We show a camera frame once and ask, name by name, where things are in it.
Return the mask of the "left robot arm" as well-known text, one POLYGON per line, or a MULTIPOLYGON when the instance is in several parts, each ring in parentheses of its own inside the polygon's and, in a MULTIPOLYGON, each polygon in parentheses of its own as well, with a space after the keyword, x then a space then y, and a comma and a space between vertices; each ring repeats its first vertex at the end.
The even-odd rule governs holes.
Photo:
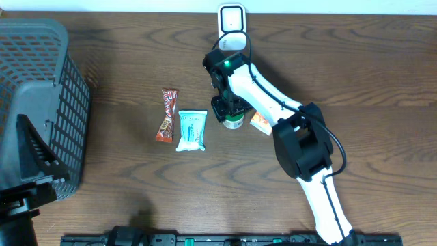
POLYGON ((57 200, 55 185, 70 175, 24 114, 16 117, 16 135, 19 181, 1 189, 1 244, 37 245, 33 218, 39 207, 57 200))

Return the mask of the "small orange snack box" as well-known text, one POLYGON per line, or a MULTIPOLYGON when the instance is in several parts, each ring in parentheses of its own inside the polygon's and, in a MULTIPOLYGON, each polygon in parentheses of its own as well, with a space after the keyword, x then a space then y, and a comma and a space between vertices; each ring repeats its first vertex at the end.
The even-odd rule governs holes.
POLYGON ((258 111, 251 118, 250 124, 266 135, 271 135, 272 133, 272 127, 268 120, 258 111))

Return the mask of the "red chocolate bar wrapper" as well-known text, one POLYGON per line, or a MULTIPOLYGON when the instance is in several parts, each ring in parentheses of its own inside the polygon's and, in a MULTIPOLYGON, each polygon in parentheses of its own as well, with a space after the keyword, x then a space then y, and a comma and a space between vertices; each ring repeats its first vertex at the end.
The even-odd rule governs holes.
POLYGON ((165 106, 165 117, 160 125, 160 128, 156 134, 156 141, 172 143, 173 142, 173 127, 174 127, 174 117, 175 117, 175 106, 178 98, 178 90, 164 88, 162 90, 164 106, 165 106))

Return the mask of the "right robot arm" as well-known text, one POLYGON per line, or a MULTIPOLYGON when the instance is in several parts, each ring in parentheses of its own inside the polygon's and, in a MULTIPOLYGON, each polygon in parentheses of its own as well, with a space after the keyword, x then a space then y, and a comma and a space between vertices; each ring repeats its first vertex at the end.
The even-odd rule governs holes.
POLYGON ((339 140, 327 129, 320 108, 302 105, 270 84, 251 58, 206 54, 203 67, 218 90, 211 105, 219 122, 256 109, 272 127, 276 158, 285 173, 301 185, 315 218, 318 236, 330 245, 352 245, 355 234, 343 213, 333 177, 331 155, 339 140))

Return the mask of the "green lid jar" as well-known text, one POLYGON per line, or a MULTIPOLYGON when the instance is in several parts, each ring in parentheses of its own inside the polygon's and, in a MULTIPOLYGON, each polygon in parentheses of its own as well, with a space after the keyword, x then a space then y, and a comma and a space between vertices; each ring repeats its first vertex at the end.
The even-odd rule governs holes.
POLYGON ((236 130, 240 128, 244 124, 244 114, 238 114, 235 116, 226 115, 225 121, 223 122, 223 125, 231 130, 236 130))

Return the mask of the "teal toilet tissue pack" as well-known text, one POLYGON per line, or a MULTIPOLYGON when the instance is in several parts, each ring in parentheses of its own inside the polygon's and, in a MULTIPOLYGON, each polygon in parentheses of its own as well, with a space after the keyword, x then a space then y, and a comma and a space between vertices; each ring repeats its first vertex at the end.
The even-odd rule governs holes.
POLYGON ((181 138, 176 148, 177 152, 204 151, 206 149, 203 143, 203 136, 207 114, 206 110, 179 111, 181 138))

